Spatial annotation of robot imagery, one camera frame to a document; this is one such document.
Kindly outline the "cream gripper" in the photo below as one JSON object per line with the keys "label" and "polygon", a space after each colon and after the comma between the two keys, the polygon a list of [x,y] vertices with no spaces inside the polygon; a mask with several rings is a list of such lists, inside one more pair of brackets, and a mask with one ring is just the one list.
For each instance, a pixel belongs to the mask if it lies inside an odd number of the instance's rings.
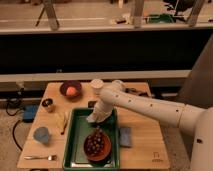
{"label": "cream gripper", "polygon": [[112,108],[110,109],[100,109],[95,108],[91,114],[91,120],[96,123],[101,123],[105,121],[112,113]]}

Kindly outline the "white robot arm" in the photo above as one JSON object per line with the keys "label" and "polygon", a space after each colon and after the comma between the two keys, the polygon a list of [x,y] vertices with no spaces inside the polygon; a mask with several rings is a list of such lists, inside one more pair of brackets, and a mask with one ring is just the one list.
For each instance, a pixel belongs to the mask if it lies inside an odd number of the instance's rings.
{"label": "white robot arm", "polygon": [[115,106],[142,114],[159,122],[178,127],[194,137],[190,171],[213,171],[213,107],[136,96],[125,92],[124,83],[114,80],[100,90],[88,120],[106,120]]}

